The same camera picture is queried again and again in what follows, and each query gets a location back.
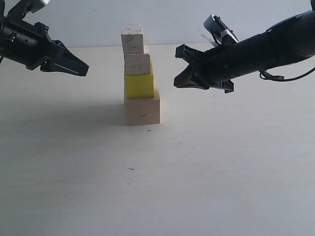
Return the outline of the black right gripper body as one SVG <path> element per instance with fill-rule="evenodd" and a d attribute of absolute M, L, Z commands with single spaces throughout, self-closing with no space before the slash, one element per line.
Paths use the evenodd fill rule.
<path fill-rule="evenodd" d="M 234 83 L 221 61 L 222 49 L 212 48 L 205 52 L 182 44 L 176 48 L 175 57 L 183 59 L 202 80 L 213 89 L 222 89 L 225 93 L 234 91 Z"/>

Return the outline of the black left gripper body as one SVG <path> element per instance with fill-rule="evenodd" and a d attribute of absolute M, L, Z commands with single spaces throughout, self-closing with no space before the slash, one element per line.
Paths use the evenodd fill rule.
<path fill-rule="evenodd" d="M 5 17 L 0 25 L 0 59 L 10 59 L 29 70 L 46 65 L 62 45 L 51 39 L 48 29 L 41 22 L 32 25 L 16 17 Z"/>

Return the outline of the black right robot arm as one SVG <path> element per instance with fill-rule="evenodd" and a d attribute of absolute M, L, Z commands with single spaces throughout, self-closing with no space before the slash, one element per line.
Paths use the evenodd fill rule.
<path fill-rule="evenodd" d="M 284 82 L 283 76 L 268 69 L 295 64 L 315 55 L 314 10 L 287 18 L 265 32 L 242 41 L 217 15 L 204 22 L 214 39 L 214 47 L 199 51 L 185 44 L 176 48 L 175 57 L 188 63 L 174 79 L 177 88 L 234 91 L 232 79 L 259 72 L 262 79 Z"/>

